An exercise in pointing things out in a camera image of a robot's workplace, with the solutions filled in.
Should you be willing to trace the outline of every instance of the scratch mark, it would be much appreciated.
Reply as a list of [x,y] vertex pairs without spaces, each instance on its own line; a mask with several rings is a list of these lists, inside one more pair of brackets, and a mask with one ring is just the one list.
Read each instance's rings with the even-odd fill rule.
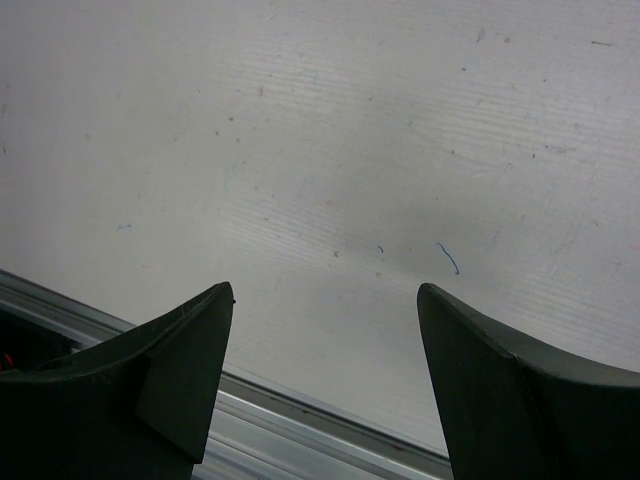
[[449,260],[451,260],[451,263],[453,263],[453,266],[456,268],[456,275],[460,275],[460,269],[458,268],[458,264],[456,263],[456,261],[453,259],[453,257],[451,255],[449,255],[449,252],[447,252],[447,249],[444,248],[444,245],[442,245],[440,242],[437,243],[437,245],[442,249],[442,252],[449,257]]
[[545,145],[544,148],[550,148],[551,150],[555,150],[558,153],[568,153],[568,152],[575,152],[577,150],[576,147],[556,147],[554,145]]
[[500,228],[496,231],[495,235],[494,235],[494,236],[493,236],[493,238],[491,239],[491,247],[492,247],[492,248],[495,248],[495,247],[496,247],[496,245],[498,244],[498,237],[500,236],[500,234],[501,234],[501,233],[502,233],[502,227],[500,227]]

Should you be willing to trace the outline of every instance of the black plastic part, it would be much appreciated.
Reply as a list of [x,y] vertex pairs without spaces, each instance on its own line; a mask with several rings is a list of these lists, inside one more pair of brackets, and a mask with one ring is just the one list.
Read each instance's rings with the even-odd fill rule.
[[435,285],[420,330],[456,480],[640,478],[640,374],[555,348]]
[[0,478],[188,479],[204,456],[231,327],[216,285],[38,371],[0,374]]

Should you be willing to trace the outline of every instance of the blue scuff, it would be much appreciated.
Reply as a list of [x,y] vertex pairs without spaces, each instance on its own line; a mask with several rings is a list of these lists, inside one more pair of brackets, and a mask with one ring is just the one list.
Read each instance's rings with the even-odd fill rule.
[[233,174],[235,173],[238,165],[231,165],[227,167],[224,171],[224,191],[225,193],[231,193],[231,179],[233,178]]
[[303,75],[305,77],[310,77],[311,79],[313,79],[314,85],[317,85],[320,79],[320,71],[316,68],[303,68],[300,71],[300,75]]
[[442,249],[443,253],[447,257],[449,257],[449,260],[451,260],[451,263],[453,263],[453,266],[456,267],[456,275],[460,275],[460,269],[458,268],[458,265],[456,264],[456,261],[453,259],[453,257],[451,255],[449,255],[449,252],[447,252],[447,249],[444,248],[444,245],[442,245],[440,242],[438,242],[437,245]]

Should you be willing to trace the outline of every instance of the white surface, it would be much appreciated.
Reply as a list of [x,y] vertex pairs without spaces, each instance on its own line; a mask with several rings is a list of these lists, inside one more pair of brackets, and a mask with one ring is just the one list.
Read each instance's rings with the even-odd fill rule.
[[230,280],[230,368],[443,450],[421,282],[640,369],[638,25],[634,0],[4,0],[0,267],[138,323]]

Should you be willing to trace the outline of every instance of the silver metal frame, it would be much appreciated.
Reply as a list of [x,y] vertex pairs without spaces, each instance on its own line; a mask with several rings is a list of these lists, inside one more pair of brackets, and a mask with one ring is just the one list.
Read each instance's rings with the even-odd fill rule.
[[[133,325],[0,271],[0,307],[88,348]],[[452,479],[448,459],[363,424],[222,374],[207,452],[193,478]]]

